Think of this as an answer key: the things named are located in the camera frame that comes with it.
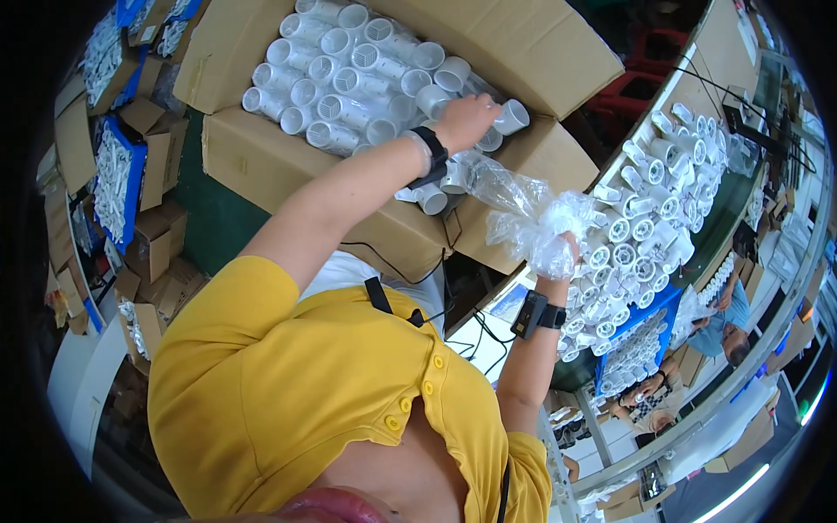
woman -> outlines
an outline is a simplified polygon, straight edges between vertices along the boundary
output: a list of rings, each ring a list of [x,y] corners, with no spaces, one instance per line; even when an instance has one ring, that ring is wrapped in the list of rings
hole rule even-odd
[[[453,100],[433,131],[452,155],[500,114],[488,95]],[[362,283],[371,268],[334,254],[429,165],[416,136],[341,162],[289,197],[169,327],[149,423],[190,515],[546,521],[552,484],[535,429],[560,331],[515,341],[494,394],[432,323],[407,321],[437,311],[387,286],[392,314],[377,310]],[[537,282],[556,306],[568,287]]]
[[[659,436],[674,427],[682,406],[680,367],[672,358],[666,358],[660,364],[659,372],[619,397],[610,406],[610,413],[627,423],[637,434]]]

plastic bag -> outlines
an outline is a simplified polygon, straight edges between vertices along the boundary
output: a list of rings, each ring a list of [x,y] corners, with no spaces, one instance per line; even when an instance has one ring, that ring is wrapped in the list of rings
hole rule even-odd
[[[593,198],[574,191],[555,197],[543,180],[509,171],[476,151],[454,160],[470,169],[468,193],[495,209],[486,220],[488,245],[504,244],[510,258],[525,259],[540,276],[573,276],[573,249],[560,235],[570,232],[579,243],[584,240],[593,225]]]

fluorescent light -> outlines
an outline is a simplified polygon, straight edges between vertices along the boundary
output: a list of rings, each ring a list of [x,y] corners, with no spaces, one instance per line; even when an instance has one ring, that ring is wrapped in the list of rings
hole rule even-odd
[[[814,398],[814,402],[811,403],[811,407],[802,416],[802,426],[804,427],[806,423],[811,421],[811,417],[814,416],[814,411],[817,409],[817,405],[819,405],[819,400],[823,398],[823,392],[825,392],[825,388],[829,385],[829,380],[831,378],[831,372],[829,375],[825,377],[825,382],[823,382],[823,387],[819,389],[819,393],[817,393],[817,397]]]
[[[756,482],[759,480],[759,478],[764,476],[764,474],[769,469],[770,469],[770,465],[765,464],[761,469],[759,469],[759,471],[752,478],[750,478],[747,481],[747,483],[745,483],[744,485],[741,485],[740,489],[733,492],[732,495],[730,497],[726,498],[719,506],[715,507],[714,509],[710,510],[709,512],[706,512],[702,517],[692,521],[692,523],[706,523],[707,521],[709,521],[710,519],[712,519],[713,517],[718,515],[722,510],[726,509],[729,505],[732,505],[733,501],[737,500],[738,498],[741,497],[742,494],[747,492],[747,489],[749,489],[750,487],[755,485]]]

wristwatch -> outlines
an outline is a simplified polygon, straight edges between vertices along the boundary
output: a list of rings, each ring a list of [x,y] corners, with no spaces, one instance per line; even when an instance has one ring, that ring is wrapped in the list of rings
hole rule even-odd
[[[530,290],[523,300],[521,311],[517,313],[515,322],[511,325],[511,332],[515,336],[528,340],[535,327],[560,329],[567,321],[567,310],[563,307],[549,305],[546,296]]]
[[[417,189],[428,183],[441,180],[448,173],[448,167],[445,165],[445,162],[448,161],[449,155],[448,150],[442,146],[442,143],[432,129],[419,126],[410,130],[424,140],[424,143],[430,149],[430,172],[426,177],[416,178],[407,184],[408,189]]]

light blue shirt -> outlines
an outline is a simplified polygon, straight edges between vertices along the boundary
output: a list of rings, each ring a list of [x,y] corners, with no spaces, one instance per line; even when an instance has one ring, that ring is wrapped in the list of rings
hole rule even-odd
[[[718,291],[715,299],[721,298],[724,289]],[[750,303],[747,301],[747,294],[744,292],[744,285],[741,280],[735,282],[732,287],[732,303],[730,308],[715,313],[709,319],[709,325],[703,327],[695,334],[689,336],[686,342],[695,347],[701,354],[708,357],[720,356],[724,349],[721,340],[724,337],[724,326],[732,323],[742,329],[747,327],[747,320],[750,319]]]

